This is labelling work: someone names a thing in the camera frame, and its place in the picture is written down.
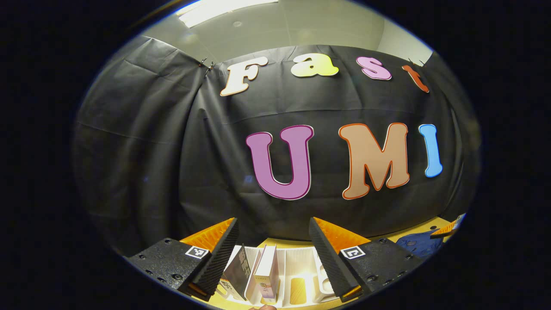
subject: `blue letter i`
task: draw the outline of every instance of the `blue letter i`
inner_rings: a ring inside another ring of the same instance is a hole
[[[421,125],[419,126],[419,132],[425,137],[426,156],[429,160],[425,175],[427,178],[433,178],[442,172],[438,143],[436,142],[436,127],[432,124]]]

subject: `purple letter u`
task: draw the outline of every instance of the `purple letter u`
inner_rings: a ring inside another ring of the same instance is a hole
[[[289,145],[293,179],[289,184],[277,182],[272,173],[272,161],[269,147],[272,135],[269,132],[257,132],[247,137],[251,149],[252,164],[256,180],[268,194],[285,200],[304,197],[310,190],[310,155],[308,140],[314,136],[314,129],[307,125],[296,125],[281,130],[281,139]]]

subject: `white organizer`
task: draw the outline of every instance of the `white organizer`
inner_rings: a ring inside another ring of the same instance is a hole
[[[257,259],[260,258],[259,253],[262,248],[245,247],[247,260],[251,266],[251,270]],[[278,269],[279,269],[279,292],[277,303],[273,304],[276,308],[296,308],[311,306],[338,299],[333,293],[327,274],[323,269],[320,258],[317,255],[316,248],[295,248],[295,249],[277,249]],[[304,279],[306,286],[306,302],[302,304],[291,304],[291,280],[299,277]],[[248,301],[239,301],[231,295],[223,296],[228,301],[250,304],[254,307],[261,307],[260,303],[262,295],[255,283],[255,278],[249,277],[249,283],[245,292],[245,297]]]

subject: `table surface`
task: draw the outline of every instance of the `table surface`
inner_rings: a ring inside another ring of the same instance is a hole
[[[423,222],[419,225],[413,226],[413,227],[408,228],[408,229],[404,229],[402,231],[398,231],[398,232],[390,233],[390,234],[385,234],[385,235],[381,235],[381,236],[370,237],[368,239],[376,240],[376,239],[379,239],[379,238],[388,238],[389,240],[391,240],[393,242],[396,242],[396,241],[398,241],[398,239],[402,238],[403,236],[407,236],[407,235],[412,234],[412,233],[422,233],[422,232],[430,231],[431,230],[430,228],[432,226],[436,226],[436,228],[433,228],[433,229],[443,228],[443,227],[447,226],[448,224],[450,224],[450,222],[446,221],[445,219],[440,218],[440,217],[435,217],[435,218],[432,218],[432,219],[430,219],[426,222]],[[449,238],[450,237],[445,237],[444,242],[447,242],[447,240]],[[268,239],[264,240],[264,242],[259,244],[257,247],[258,248],[263,248],[265,245],[277,245],[277,247],[279,249],[305,248],[305,247],[313,247],[314,246],[312,244],[312,242],[310,242],[310,241],[292,241],[292,240],[281,240],[281,239],[268,238]],[[295,291],[297,291],[297,293],[293,293],[290,296],[291,303],[297,303],[299,301],[303,301],[305,296],[302,296],[302,295],[306,294],[305,288],[304,287],[297,287],[295,289]],[[197,300],[200,303],[207,303],[211,306],[218,307],[218,308],[221,308],[221,309],[227,309],[227,310],[249,310],[250,308],[252,308],[252,305],[246,305],[246,304],[242,304],[242,303],[228,301],[228,300],[222,298],[222,296],[220,296],[217,293],[215,293],[210,298],[209,302],[204,302],[204,301],[199,300],[197,298],[195,298],[195,300]],[[314,305],[311,305],[311,306],[287,307],[285,309],[328,310],[328,309],[331,309],[331,308],[341,306],[343,304],[345,304],[345,303],[341,302],[340,299],[337,299],[337,300],[328,301],[328,302],[324,302],[324,303],[320,303],[320,304],[314,304]]]

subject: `letter m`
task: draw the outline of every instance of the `letter m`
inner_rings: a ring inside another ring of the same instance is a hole
[[[364,124],[350,124],[339,129],[339,136],[348,143],[350,155],[350,182],[343,191],[343,198],[356,199],[369,193],[369,185],[365,183],[366,171],[377,191],[382,188],[389,168],[388,188],[408,183],[407,132],[405,124],[390,124],[385,144],[381,148]]]

